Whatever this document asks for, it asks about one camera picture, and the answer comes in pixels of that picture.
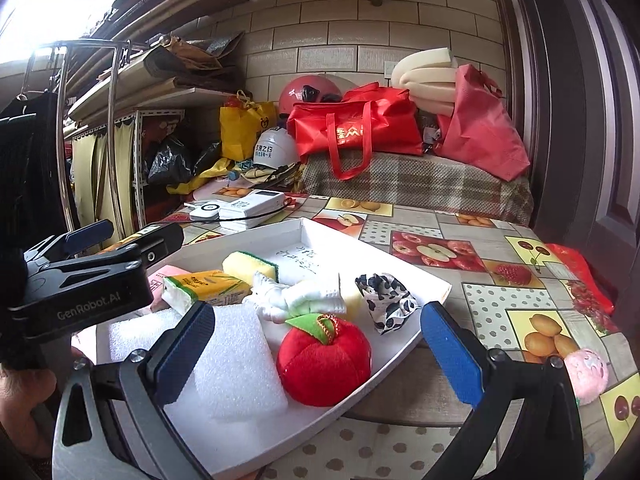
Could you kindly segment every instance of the green felt leaf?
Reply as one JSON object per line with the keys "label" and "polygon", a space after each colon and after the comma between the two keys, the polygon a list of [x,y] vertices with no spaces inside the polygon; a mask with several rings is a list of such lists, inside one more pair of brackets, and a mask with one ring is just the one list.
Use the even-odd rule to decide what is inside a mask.
{"label": "green felt leaf", "polygon": [[292,317],[291,319],[287,319],[285,323],[290,324],[304,332],[312,335],[323,345],[328,345],[329,340],[327,339],[324,330],[320,327],[320,323],[323,323],[325,327],[328,328],[329,332],[335,335],[334,324],[329,319],[323,319],[318,322],[318,318],[322,316],[322,314],[305,314],[304,316]]}

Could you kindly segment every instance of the red helmet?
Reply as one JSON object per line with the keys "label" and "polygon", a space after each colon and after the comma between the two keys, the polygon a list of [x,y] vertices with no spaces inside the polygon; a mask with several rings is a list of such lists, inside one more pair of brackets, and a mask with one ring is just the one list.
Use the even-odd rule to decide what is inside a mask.
{"label": "red helmet", "polygon": [[290,81],[280,94],[280,115],[289,115],[295,103],[337,103],[342,99],[339,88],[321,75],[303,75]]}

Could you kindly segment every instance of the metal rod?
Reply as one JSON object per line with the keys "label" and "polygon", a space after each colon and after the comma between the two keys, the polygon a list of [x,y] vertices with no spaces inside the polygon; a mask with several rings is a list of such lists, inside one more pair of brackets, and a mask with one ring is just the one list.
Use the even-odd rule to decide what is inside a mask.
{"label": "metal rod", "polygon": [[142,189],[144,178],[142,175],[142,117],[142,112],[137,111],[133,123],[133,193],[138,214],[138,229],[146,226],[145,197]]}
{"label": "metal rod", "polygon": [[66,46],[67,48],[126,48],[131,45],[135,50],[149,50],[149,46],[146,43],[139,43],[132,41],[111,41],[111,40],[98,40],[94,38],[81,38],[80,40],[63,40],[54,41],[53,43],[45,43],[38,46],[38,48],[60,48]]}
{"label": "metal rod", "polygon": [[31,70],[33,70],[33,64],[36,61],[36,53],[35,51],[29,56],[29,60],[27,61],[27,69],[24,71],[24,79],[22,80],[22,90],[18,94],[18,99],[20,101],[27,100],[27,90],[29,90],[29,74]]}
{"label": "metal rod", "polygon": [[63,132],[63,119],[65,118],[66,78],[68,77],[69,64],[71,63],[72,49],[67,48],[62,59],[60,69],[60,88],[58,89],[58,102],[56,105],[56,165],[58,167],[58,185],[60,186],[60,201],[65,215],[66,230],[75,229],[71,216],[71,204],[69,202],[69,186],[66,177],[65,138]]}
{"label": "metal rod", "polygon": [[113,53],[111,65],[111,79],[109,81],[109,100],[107,104],[107,168],[109,171],[109,185],[111,187],[111,201],[113,202],[113,215],[116,220],[116,229],[120,240],[125,237],[124,222],[122,221],[122,208],[120,207],[120,194],[118,193],[118,177],[116,176],[116,142],[115,142],[115,101],[116,86],[118,85],[118,67],[122,57],[123,46],[118,45]]}

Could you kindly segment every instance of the red tote bag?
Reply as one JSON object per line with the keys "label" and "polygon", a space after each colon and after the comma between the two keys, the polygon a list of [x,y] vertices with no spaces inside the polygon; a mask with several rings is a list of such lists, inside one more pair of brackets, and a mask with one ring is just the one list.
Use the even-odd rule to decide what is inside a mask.
{"label": "red tote bag", "polygon": [[[327,152],[334,175],[349,180],[369,167],[371,152],[422,154],[415,104],[407,90],[370,83],[348,91],[340,103],[296,103],[287,130],[300,156]],[[338,150],[362,150],[362,164],[342,172]]]}
{"label": "red tote bag", "polygon": [[507,181],[527,171],[527,152],[500,97],[502,92],[484,72],[470,64],[461,66],[453,116],[438,116],[442,140],[434,145],[434,153]]}

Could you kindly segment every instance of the black cable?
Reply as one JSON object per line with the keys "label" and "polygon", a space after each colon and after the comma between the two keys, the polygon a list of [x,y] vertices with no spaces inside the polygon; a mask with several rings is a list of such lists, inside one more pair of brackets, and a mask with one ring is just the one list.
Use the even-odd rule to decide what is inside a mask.
{"label": "black cable", "polygon": [[289,204],[285,204],[284,206],[282,206],[279,209],[276,209],[274,211],[269,211],[267,213],[262,213],[259,215],[253,215],[253,216],[244,216],[242,218],[224,218],[224,219],[216,219],[216,220],[187,220],[187,221],[159,221],[159,222],[152,222],[153,224],[217,224],[219,222],[241,222],[242,220],[252,220],[254,218],[262,218],[263,216],[268,216],[268,215],[275,215],[276,213],[279,213],[280,211],[282,211],[284,208],[286,208],[287,206],[289,206]]}

